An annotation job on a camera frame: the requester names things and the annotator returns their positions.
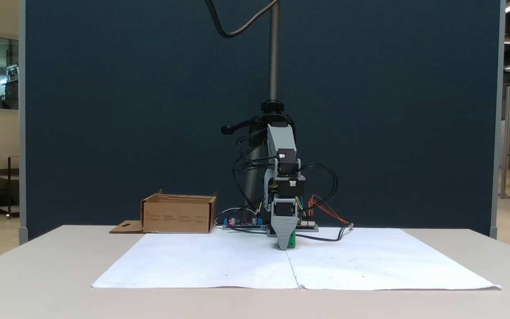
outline robotic arm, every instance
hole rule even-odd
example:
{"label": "robotic arm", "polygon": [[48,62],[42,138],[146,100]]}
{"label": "robotic arm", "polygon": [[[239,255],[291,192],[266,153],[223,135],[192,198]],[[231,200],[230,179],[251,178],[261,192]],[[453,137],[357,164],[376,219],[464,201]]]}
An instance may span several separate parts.
{"label": "robotic arm", "polygon": [[292,127],[286,123],[267,126],[267,148],[273,169],[267,169],[263,180],[265,210],[269,212],[267,234],[275,233],[279,248],[286,249],[289,238],[299,224],[296,196],[304,195],[305,178],[300,173],[300,159]]}

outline dark blue partition wall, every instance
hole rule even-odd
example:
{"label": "dark blue partition wall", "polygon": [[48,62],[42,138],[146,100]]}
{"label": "dark blue partition wall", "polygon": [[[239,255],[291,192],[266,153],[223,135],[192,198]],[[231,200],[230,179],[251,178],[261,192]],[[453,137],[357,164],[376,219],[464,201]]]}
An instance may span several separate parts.
{"label": "dark blue partition wall", "polygon": [[[224,27],[265,1],[217,0]],[[284,0],[279,97],[356,226],[489,234],[500,1]],[[241,203],[235,137],[267,99],[269,17],[232,40],[200,0],[28,0],[30,238],[139,218],[159,188]],[[308,172],[308,194],[330,180]],[[336,222],[316,212],[321,225]]]}

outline metal pole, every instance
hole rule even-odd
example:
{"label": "metal pole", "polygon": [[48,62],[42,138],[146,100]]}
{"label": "metal pole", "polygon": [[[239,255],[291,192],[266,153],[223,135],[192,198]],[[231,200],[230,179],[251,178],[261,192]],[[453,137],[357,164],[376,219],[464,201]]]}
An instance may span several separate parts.
{"label": "metal pole", "polygon": [[[260,157],[261,155],[261,148],[263,146],[258,146],[253,150],[251,153],[247,155],[250,160],[255,160]],[[255,200],[255,187],[257,186],[257,170],[250,170],[247,172],[247,177],[245,178],[245,194],[247,195],[247,198],[251,202]],[[253,214],[251,214],[250,211],[244,210],[243,215],[241,216],[242,222],[249,222],[251,218],[253,217]]]}
{"label": "metal pole", "polygon": [[509,130],[510,130],[510,87],[506,89],[505,98],[505,132],[503,141],[503,165],[501,168],[501,198],[505,198],[506,170],[509,165]]}
{"label": "metal pole", "polygon": [[[269,99],[278,99],[279,90],[279,17],[280,17],[280,1],[275,4],[270,10],[270,22],[269,22]],[[249,159],[254,160],[261,156],[261,150],[265,152],[267,144],[263,143],[257,147],[254,151],[249,153]],[[245,194],[251,202],[256,200],[255,188],[257,186],[257,170],[251,170],[247,172],[245,179]],[[243,212],[242,222],[249,222],[251,217],[248,210]]]}
{"label": "metal pole", "polygon": [[271,8],[269,25],[269,99],[277,100],[279,91],[279,19],[281,2]]}

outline window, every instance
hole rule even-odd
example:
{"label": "window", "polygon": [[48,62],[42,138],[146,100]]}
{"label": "window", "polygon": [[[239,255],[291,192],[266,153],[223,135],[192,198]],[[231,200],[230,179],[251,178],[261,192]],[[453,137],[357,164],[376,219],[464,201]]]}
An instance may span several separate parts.
{"label": "window", "polygon": [[19,41],[0,33],[0,113],[19,110]]}

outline box flap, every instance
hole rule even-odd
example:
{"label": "box flap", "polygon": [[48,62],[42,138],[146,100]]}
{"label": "box flap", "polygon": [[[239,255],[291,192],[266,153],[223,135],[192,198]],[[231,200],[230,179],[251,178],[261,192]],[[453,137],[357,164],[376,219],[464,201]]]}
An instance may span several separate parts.
{"label": "box flap", "polygon": [[210,225],[208,226],[208,232],[215,226],[216,216],[218,214],[218,192],[214,192],[210,200]]}
{"label": "box flap", "polygon": [[110,230],[109,233],[143,233],[143,226],[141,226],[140,220],[126,220]]}

